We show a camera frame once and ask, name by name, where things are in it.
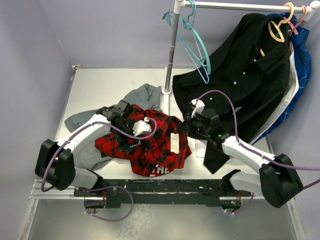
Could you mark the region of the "red black plaid shirt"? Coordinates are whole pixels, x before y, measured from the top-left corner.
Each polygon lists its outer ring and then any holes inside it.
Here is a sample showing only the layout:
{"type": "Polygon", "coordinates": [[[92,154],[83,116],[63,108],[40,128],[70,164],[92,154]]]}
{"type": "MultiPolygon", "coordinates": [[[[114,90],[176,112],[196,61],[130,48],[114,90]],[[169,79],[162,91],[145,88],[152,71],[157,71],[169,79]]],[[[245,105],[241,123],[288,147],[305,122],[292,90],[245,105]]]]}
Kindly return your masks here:
{"type": "Polygon", "coordinates": [[[182,122],[176,116],[153,109],[143,110],[138,105],[132,105],[126,119],[139,121],[145,117],[155,119],[156,132],[152,137],[142,140],[131,152],[119,151],[115,132],[96,139],[94,146],[102,157],[129,160],[132,171],[144,177],[162,176],[175,169],[182,169],[185,160],[192,154],[187,136],[178,130],[182,122]],[[171,152],[171,133],[179,134],[179,154],[171,152]]]}

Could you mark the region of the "light blue hanger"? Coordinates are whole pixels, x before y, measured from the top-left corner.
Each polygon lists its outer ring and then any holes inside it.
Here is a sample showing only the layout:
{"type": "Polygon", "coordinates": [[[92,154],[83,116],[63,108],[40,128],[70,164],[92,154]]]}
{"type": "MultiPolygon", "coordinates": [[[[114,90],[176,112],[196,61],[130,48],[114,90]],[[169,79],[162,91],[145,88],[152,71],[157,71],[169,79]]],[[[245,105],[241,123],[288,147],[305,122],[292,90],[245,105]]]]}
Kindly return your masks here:
{"type": "Polygon", "coordinates": [[[167,25],[172,30],[171,42],[170,42],[170,52],[169,52],[169,60],[167,67],[167,77],[169,79],[172,73],[173,68],[173,60],[176,49],[176,42],[179,41],[183,46],[184,50],[190,57],[192,63],[196,67],[197,72],[202,78],[205,84],[208,84],[210,81],[209,75],[211,74],[211,61],[200,34],[194,27],[194,22],[190,21],[189,17],[183,17],[179,14],[174,13],[173,11],[166,12],[163,17],[163,20],[166,21],[167,25]],[[190,31],[193,36],[193,40],[196,46],[196,51],[193,51],[191,46],[188,45],[186,40],[178,33],[178,27],[182,26],[185,30],[190,31]]]}

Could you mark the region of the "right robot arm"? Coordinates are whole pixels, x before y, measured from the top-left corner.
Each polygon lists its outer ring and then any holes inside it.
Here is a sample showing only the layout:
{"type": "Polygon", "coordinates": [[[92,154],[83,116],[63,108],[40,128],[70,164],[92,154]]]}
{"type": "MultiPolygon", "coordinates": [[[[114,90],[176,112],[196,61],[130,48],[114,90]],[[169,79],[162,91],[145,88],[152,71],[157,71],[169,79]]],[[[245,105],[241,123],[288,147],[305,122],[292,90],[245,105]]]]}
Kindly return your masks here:
{"type": "Polygon", "coordinates": [[[280,208],[304,188],[287,155],[272,155],[237,139],[234,133],[223,128],[213,109],[188,113],[178,129],[190,138],[207,142],[203,164],[212,174],[231,158],[254,170],[253,174],[239,169],[226,174],[222,178],[222,190],[228,196],[238,191],[251,192],[280,208]]]}

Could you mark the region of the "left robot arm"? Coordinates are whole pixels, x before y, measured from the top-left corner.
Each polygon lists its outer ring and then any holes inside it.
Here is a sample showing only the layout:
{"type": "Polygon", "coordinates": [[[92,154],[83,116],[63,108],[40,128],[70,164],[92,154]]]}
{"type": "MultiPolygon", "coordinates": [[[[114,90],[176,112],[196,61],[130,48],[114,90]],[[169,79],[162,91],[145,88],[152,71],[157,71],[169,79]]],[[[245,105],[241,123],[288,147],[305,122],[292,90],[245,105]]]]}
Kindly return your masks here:
{"type": "Polygon", "coordinates": [[[91,196],[98,196],[103,191],[103,179],[84,167],[76,167],[83,148],[101,134],[111,134],[115,130],[120,135],[140,142],[143,137],[137,135],[135,128],[145,124],[129,116],[133,106],[121,100],[117,105],[102,107],[81,127],[69,135],[52,141],[45,140],[40,147],[35,174],[42,183],[49,183],[53,188],[63,191],[69,186],[85,189],[91,196]]]}

